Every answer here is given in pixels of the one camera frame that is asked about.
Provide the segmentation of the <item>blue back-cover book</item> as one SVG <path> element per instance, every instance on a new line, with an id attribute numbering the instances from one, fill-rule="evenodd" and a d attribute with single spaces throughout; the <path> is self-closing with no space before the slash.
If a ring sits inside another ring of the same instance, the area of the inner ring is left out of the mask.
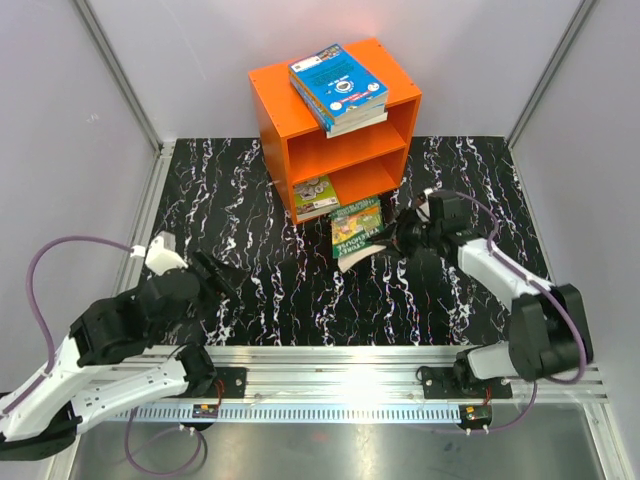
<path id="1" fill-rule="evenodd" d="M 339 44 L 290 63 L 288 73 L 333 124 L 352 111 L 384 106 L 389 96 L 388 87 Z"/>

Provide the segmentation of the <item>blue 26-Storey Treehouse book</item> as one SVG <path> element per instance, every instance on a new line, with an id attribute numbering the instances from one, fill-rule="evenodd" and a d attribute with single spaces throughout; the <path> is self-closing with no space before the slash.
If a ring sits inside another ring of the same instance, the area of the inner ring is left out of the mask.
<path id="1" fill-rule="evenodd" d="M 339 80 L 321 93 L 293 76 L 289 80 L 326 133 L 334 127 L 353 125 L 386 111 L 389 90 L 377 81 L 362 88 L 362 82 Z"/>

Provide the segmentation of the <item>small circuit board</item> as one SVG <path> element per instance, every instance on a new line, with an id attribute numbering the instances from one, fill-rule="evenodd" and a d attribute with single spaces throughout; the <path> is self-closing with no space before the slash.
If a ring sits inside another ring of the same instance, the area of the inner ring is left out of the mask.
<path id="1" fill-rule="evenodd" d="M 216 419 L 219 416 L 219 406 L 216 404 L 194 404 L 192 417 L 194 419 Z"/>
<path id="2" fill-rule="evenodd" d="M 466 405 L 461 407 L 461 421 L 470 424 L 471 428 L 489 426 L 492 422 L 493 411 L 489 404 Z"/>

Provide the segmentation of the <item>left aluminium frame post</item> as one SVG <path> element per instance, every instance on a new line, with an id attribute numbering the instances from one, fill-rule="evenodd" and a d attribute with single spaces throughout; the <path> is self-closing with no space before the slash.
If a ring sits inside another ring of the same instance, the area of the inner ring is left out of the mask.
<path id="1" fill-rule="evenodd" d="M 164 141 L 158 135 L 149 116 L 145 112 L 91 2 L 87 0 L 71 0 L 70 3 L 77 12 L 83 27 L 95 46 L 112 80 L 115 82 L 118 91 L 130 113 L 133 115 L 147 143 L 151 146 L 154 154 L 159 156 L 162 152 Z"/>

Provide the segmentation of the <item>aluminium frame post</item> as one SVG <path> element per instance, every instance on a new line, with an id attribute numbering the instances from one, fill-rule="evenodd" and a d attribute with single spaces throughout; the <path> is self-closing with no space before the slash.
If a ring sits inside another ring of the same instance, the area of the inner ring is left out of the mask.
<path id="1" fill-rule="evenodd" d="M 598 4 L 598 0 L 581 0 L 578 3 L 531 94 L 529 95 L 528 100 L 507 136 L 507 147 L 510 150 L 516 146 L 525 128 L 542 102 L 547 90 L 551 86 L 556 74 L 559 72 L 573 45 L 581 34 L 581 31 L 586 26 L 590 16 Z"/>
<path id="2" fill-rule="evenodd" d="M 159 156 L 162 152 L 164 141 L 158 135 L 149 116 L 145 112 L 91 2 L 87 0 L 71 0 L 70 3 L 77 12 L 83 27 L 95 46 L 112 80 L 115 82 L 118 91 L 130 113 L 133 115 L 147 143 L 151 146 L 154 154 Z"/>

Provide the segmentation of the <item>green 65-Storey Treehouse book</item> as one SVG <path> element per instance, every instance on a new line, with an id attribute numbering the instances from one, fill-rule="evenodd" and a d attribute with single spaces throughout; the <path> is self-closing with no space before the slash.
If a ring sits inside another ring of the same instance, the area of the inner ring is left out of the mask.
<path id="1" fill-rule="evenodd" d="M 328 175 L 314 177 L 293 187 L 295 222 L 302 223 L 325 215 L 341 204 Z"/>

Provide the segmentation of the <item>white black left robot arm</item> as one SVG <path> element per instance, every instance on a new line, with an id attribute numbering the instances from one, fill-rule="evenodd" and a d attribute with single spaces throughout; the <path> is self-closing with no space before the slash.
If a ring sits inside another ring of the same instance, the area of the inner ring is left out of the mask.
<path id="1" fill-rule="evenodd" d="M 1 397 L 1 458 L 39 461 L 103 421 L 167 397 L 198 398 L 225 388 L 203 345 L 189 342 L 159 365 L 94 387 L 95 377 L 158 345 L 191 310 L 238 302 L 245 271 L 203 251 L 115 297 L 94 302 L 70 327 L 53 363 Z"/>

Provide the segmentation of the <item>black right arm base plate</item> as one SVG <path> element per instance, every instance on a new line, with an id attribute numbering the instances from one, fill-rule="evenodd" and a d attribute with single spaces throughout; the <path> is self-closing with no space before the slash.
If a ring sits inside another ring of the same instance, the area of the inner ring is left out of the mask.
<path id="1" fill-rule="evenodd" d="M 420 366 L 416 370 L 416 379 L 423 389 L 425 399 L 511 399 L 512 388 L 500 378 L 482 380 L 479 383 L 463 385 L 454 376 L 452 367 Z"/>

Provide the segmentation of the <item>dark green book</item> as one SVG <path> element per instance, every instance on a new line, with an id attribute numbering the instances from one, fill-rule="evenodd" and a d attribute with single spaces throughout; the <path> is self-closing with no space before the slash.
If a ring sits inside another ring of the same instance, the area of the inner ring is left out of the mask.
<path id="1" fill-rule="evenodd" d="M 331 245 L 338 269 L 345 273 L 361 260 L 385 249 L 369 241 L 384 230 L 378 197 L 369 197 L 334 210 L 330 215 Z"/>

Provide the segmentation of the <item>right aluminium frame post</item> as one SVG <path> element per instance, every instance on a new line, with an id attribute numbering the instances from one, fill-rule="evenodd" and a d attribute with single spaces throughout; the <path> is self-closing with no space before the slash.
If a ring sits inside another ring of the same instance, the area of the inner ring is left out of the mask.
<path id="1" fill-rule="evenodd" d="M 586 26 L 590 16 L 598 4 L 598 0 L 581 0 L 578 3 L 531 94 L 529 95 L 528 100 L 507 136 L 507 147 L 510 150 L 516 146 L 525 128 L 542 102 L 547 90 L 551 86 L 556 74 L 559 72 L 573 45 L 581 34 L 581 31 Z"/>

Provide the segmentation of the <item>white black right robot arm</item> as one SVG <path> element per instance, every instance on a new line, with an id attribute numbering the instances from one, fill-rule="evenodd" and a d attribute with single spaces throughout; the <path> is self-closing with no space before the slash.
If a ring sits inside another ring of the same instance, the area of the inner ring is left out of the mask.
<path id="1" fill-rule="evenodd" d="M 462 207 L 467 198 L 426 189 L 367 242 L 401 258 L 430 250 L 480 283 L 508 311 L 506 341 L 457 355 L 452 376 L 458 393 L 475 397 L 490 381 L 510 377 L 577 384 L 594 356 L 580 291 L 545 280 L 509 258 L 494 240 L 496 229 L 484 236 L 472 228 Z"/>

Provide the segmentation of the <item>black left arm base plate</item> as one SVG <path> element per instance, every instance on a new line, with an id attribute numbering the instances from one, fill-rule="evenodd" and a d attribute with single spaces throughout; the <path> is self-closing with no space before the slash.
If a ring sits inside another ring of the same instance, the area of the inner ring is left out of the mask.
<path id="1" fill-rule="evenodd" d="M 216 379 L 202 398 L 217 398 L 217 385 L 222 384 L 223 399 L 243 399 L 247 386 L 248 369 L 245 367 L 216 367 Z"/>

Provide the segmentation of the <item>left small circuit board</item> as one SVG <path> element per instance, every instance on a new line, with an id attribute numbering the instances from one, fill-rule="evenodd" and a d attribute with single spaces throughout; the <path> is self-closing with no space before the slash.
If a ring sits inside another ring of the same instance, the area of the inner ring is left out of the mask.
<path id="1" fill-rule="evenodd" d="M 192 417 L 194 419 L 216 419 L 219 416 L 219 406 L 216 404 L 194 404 Z"/>

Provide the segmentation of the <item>orange wooden shelf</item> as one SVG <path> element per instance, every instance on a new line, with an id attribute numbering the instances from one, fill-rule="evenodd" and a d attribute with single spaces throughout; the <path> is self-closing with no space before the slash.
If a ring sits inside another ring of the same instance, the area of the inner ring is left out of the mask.
<path id="1" fill-rule="evenodd" d="M 299 224 L 294 187 L 327 175 L 341 205 L 400 186 L 422 93 L 375 38 L 345 50 L 389 88 L 387 120 L 328 139 L 290 84 L 285 62 L 249 72 L 263 155 L 291 221 Z"/>

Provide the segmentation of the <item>aluminium front rail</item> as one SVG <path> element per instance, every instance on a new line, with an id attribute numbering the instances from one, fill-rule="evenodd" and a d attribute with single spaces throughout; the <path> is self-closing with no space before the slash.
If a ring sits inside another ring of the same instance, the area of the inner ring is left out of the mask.
<path id="1" fill-rule="evenodd" d="M 416 377 L 423 365 L 453 363 L 467 346 L 208 346 L 216 367 L 247 369 L 246 402 L 410 403 L 421 402 Z M 101 387 L 158 366 L 173 351 L 157 346 L 108 367 L 90 384 Z M 575 385 L 538 381 L 539 403 L 606 403 L 606 387 L 596 364 Z"/>

